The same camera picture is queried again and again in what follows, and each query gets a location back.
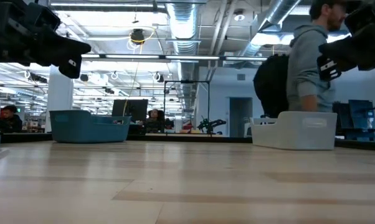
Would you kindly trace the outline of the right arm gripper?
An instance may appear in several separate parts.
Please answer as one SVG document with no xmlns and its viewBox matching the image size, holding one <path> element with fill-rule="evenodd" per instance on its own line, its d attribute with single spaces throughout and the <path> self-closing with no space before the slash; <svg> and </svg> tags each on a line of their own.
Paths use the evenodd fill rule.
<svg viewBox="0 0 375 224">
<path fill-rule="evenodd" d="M 357 68 L 360 71 L 375 69 L 375 24 L 369 24 L 344 39 L 319 46 L 317 58 L 320 79 L 331 81 L 343 72 Z"/>
</svg>

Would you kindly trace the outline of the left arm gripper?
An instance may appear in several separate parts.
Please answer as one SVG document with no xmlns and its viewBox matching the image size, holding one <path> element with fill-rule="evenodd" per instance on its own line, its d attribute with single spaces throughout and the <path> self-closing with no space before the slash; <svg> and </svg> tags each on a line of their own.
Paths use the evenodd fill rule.
<svg viewBox="0 0 375 224">
<path fill-rule="evenodd" d="M 62 37 L 47 25 L 35 27 L 11 18 L 0 25 L 0 62 L 53 65 L 66 77 L 78 78 L 82 54 L 89 51 L 89 44 Z"/>
</svg>

